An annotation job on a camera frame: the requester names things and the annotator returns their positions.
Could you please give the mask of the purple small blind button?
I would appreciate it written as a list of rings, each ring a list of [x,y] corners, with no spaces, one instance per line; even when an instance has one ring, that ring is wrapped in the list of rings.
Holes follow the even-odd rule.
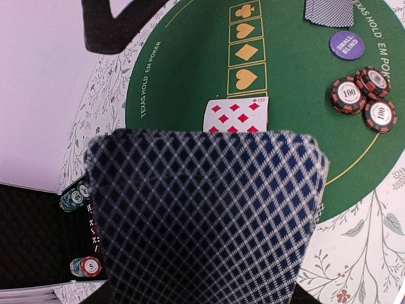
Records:
[[[329,41],[331,52],[339,59],[354,61],[360,59],[365,53],[365,44],[359,35],[340,31],[334,34]]]

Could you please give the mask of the eight of diamonds card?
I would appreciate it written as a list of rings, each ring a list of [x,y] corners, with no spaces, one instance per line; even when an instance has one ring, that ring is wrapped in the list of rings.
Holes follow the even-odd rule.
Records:
[[[266,132],[268,97],[210,100],[204,112],[204,132]]]

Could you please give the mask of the dealt playing card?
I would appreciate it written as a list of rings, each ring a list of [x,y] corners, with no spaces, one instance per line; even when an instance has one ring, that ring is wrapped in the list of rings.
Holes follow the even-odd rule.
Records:
[[[351,0],[307,0],[304,17],[325,27],[352,27],[354,7]]]
[[[320,218],[322,216],[324,209],[325,209],[325,205],[323,203],[320,203],[320,205],[318,207],[318,211],[316,213],[316,223],[320,222]]]

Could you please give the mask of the red black 100 chip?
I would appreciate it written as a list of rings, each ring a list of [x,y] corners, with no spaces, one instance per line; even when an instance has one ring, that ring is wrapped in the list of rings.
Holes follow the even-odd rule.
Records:
[[[367,99],[353,77],[337,79],[330,92],[333,108],[343,114],[359,114],[366,106]]]

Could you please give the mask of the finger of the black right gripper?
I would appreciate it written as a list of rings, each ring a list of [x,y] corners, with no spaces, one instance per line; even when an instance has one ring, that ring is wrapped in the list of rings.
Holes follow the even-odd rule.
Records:
[[[86,50],[118,54],[142,30],[167,0],[134,0],[114,17],[108,0],[82,0]]]

